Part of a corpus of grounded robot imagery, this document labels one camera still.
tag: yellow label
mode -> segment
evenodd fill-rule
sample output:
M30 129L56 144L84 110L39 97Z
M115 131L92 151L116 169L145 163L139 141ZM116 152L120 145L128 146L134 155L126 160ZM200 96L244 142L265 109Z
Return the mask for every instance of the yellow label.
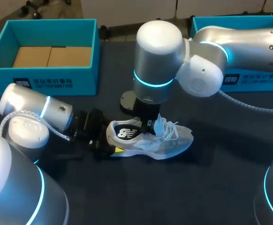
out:
M114 154L123 153L124 151L125 151L124 149L120 149L120 148L116 147Z

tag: glowing blue ring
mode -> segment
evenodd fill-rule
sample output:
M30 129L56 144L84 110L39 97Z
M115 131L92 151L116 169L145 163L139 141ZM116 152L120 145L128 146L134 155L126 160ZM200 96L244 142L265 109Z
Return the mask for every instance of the glowing blue ring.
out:
M41 118L44 116L44 113L45 113L45 112L46 112L46 110L47 110L47 107L48 107L49 101L50 101L50 96L47 96L47 98L46 98L46 103L44 104L44 107L43 107L42 113L41 113L41 115L40 115L40 117L41 117Z
M135 76L135 78L136 78L139 82L141 82L142 84L144 84L144 85L146 85L146 86L149 86L149 87L153 87L153 88L164 87L164 86L170 84L170 83L174 80L174 79L171 79L169 82L163 83L163 84L150 84L150 83L146 83L146 82L142 81L142 80L136 75L135 71L134 71L134 76Z
M227 51L221 45L219 45L217 43L214 43L214 42L211 42L211 41L201 41L200 43L201 44L209 44L209 45L213 45L213 46L218 47L219 49L221 49L225 53L225 55L227 57L227 62L229 62L228 53L227 53Z
M268 199L268 196L267 196L267 193L266 193L266 176L267 176L268 170L269 170L269 168L268 168L267 171L266 171L266 175L265 175L265 177L264 177L264 184L263 184L263 186L264 186L264 193L265 193L265 195L266 195L267 203L268 203L269 207L271 208L271 210L273 211L272 204L269 202L269 199Z
M42 171L40 170L40 168L37 166L39 173L41 174L41 179L42 179L42 190L41 190L41 195L39 197L38 200L38 204L37 207L34 210L34 213L32 214L30 220L26 223L26 225L31 225L31 223L33 222L33 220L35 219L35 217L37 216L37 213L39 211L39 208L41 207L42 201L43 201L43 197L44 197L44 176Z

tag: screw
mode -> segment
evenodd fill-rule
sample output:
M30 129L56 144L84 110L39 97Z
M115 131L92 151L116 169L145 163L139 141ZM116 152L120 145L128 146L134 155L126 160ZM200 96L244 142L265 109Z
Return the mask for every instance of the screw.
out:
M59 109L60 109L61 111L63 111L63 112L66 110L66 108L65 108L64 106L59 107Z

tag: cardboard box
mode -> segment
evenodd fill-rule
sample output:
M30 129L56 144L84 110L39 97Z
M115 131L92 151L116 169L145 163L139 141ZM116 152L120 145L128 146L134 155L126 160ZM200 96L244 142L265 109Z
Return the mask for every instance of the cardboard box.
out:
M20 47L14 68L47 67L51 47Z
M0 35L0 95L10 83L49 96L95 95L99 54L95 19L7 21Z
M91 60L91 47L54 47L47 67L88 67Z
M237 30L273 28L273 15L194 17L191 37L206 26ZM224 92L273 91L273 73L246 69L227 69L221 86Z

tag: shoe sole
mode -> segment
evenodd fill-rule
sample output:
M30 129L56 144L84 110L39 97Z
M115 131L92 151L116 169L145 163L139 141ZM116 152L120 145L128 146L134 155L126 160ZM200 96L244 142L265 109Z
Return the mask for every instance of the shoe sole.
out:
M130 157L130 156L135 156L135 155L146 155L146 156L150 156L151 158L156 159L156 160L162 160L162 159L171 158L171 157L181 154L182 152L186 151L191 146L192 142L190 143L190 145L186 149L176 151L171 154L157 154L157 153L150 152L150 151L126 149L125 152L123 152L121 154L113 154L112 157Z

